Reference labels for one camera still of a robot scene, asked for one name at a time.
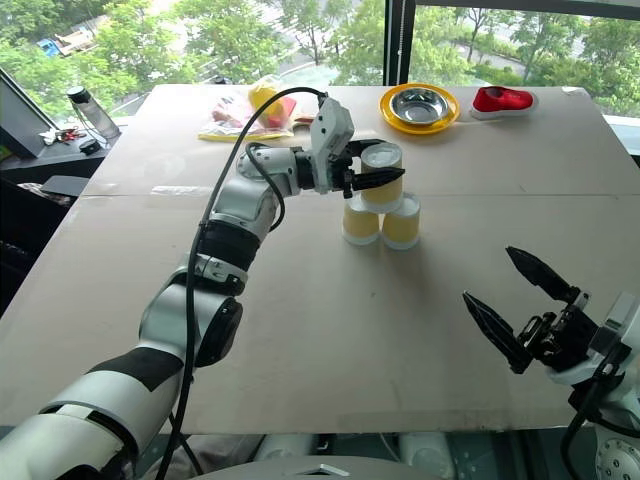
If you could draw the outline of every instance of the clear bottle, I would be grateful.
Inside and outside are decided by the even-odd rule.
[[[86,88],[82,86],[71,87],[67,90],[67,96],[105,140],[110,140],[120,135],[118,126],[113,123],[111,117],[96,102]]]

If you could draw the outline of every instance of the stacked cups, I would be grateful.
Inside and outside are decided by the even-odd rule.
[[[362,152],[362,172],[402,167],[402,151],[392,143],[379,143]],[[384,214],[382,233],[378,214]],[[385,245],[407,250],[418,243],[420,202],[402,191],[402,177],[347,200],[342,235],[354,245],[367,245],[382,237]]]

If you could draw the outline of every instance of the metal bowl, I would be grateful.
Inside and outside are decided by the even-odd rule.
[[[391,97],[390,103],[393,114],[411,125],[431,125],[449,113],[447,99],[428,88],[407,88]]]

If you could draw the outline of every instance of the red slipper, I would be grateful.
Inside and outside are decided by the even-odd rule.
[[[471,106],[471,116],[478,120],[526,115],[538,106],[538,98],[524,90],[505,87],[478,89]]]

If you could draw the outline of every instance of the window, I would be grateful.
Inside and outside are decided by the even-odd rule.
[[[607,115],[640,117],[640,22],[418,6],[409,80],[579,86]]]
[[[161,83],[382,83],[385,0],[0,0],[0,12],[0,67],[59,123],[79,84],[117,116]]]

